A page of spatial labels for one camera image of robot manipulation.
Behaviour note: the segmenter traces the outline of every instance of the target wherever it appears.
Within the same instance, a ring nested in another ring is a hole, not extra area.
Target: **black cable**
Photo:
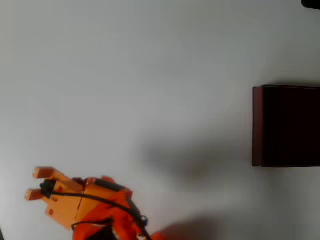
[[[96,224],[96,225],[110,225],[113,223],[113,219],[112,218],[107,218],[103,221],[80,221],[80,222],[76,222],[74,224],[71,225],[72,231],[75,231],[75,226],[80,225],[80,224]]]
[[[91,200],[95,200],[98,202],[102,202],[104,204],[109,204],[113,207],[116,207],[118,209],[121,209],[123,211],[125,211],[126,213],[128,213],[131,217],[133,217],[136,222],[138,223],[139,227],[141,228],[141,231],[143,233],[143,235],[145,236],[145,238],[147,240],[152,240],[149,233],[147,232],[146,228],[145,228],[145,224],[143,222],[143,220],[140,218],[140,216],[137,216],[130,208],[127,208],[121,204],[118,204],[116,202],[104,199],[102,197],[98,197],[98,196],[93,196],[93,195],[88,195],[88,194],[83,194],[83,193],[71,193],[71,192],[57,192],[57,191],[53,191],[51,194],[53,195],[58,195],[58,196],[66,196],[66,197],[78,197],[78,198],[85,198],[85,199],[91,199]]]

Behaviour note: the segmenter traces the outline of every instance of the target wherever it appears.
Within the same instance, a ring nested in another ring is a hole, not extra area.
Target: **white surface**
[[[72,238],[24,201],[35,166],[114,177],[150,232],[205,213],[223,225],[216,239],[319,238],[320,170],[251,167],[252,87],[316,82],[319,26],[299,0],[2,1],[5,240]],[[149,138],[203,132],[219,153],[201,179],[141,161]]]

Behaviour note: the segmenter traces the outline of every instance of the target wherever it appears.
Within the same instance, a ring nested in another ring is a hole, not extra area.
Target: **orange plastic part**
[[[72,181],[53,167],[36,167],[33,177],[36,179],[57,180],[54,187],[55,192],[82,193],[83,191],[83,187],[80,184]],[[45,214],[66,229],[71,229],[71,225],[75,223],[81,202],[80,197],[70,196],[52,195],[48,199],[41,194],[41,189],[29,189],[24,198],[27,201],[42,199],[47,203]]]

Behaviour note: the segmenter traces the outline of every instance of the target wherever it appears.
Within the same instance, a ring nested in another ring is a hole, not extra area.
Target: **maroon box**
[[[320,88],[253,88],[252,166],[320,166]]]

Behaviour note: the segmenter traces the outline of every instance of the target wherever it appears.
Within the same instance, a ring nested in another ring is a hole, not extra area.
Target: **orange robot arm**
[[[151,237],[131,198],[133,192],[112,178],[70,179],[53,167],[36,167],[33,177],[45,179],[41,188],[29,189],[28,201],[43,200],[45,213],[66,229],[73,240],[98,240],[113,236],[118,240],[166,240],[157,232]]]

